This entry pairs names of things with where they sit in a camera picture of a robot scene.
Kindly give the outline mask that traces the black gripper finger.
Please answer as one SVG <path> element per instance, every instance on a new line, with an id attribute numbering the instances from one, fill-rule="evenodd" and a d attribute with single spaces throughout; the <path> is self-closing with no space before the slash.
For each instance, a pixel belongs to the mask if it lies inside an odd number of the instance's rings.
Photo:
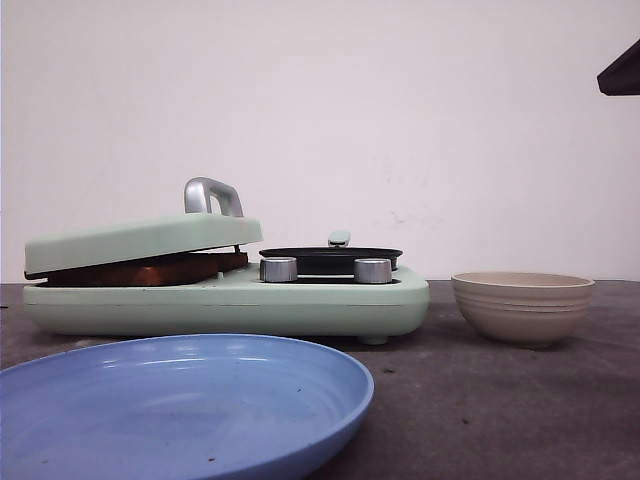
<path id="1" fill-rule="evenodd" d="M 640 40 L 597 75 L 599 91 L 607 96 L 640 94 Z"/>

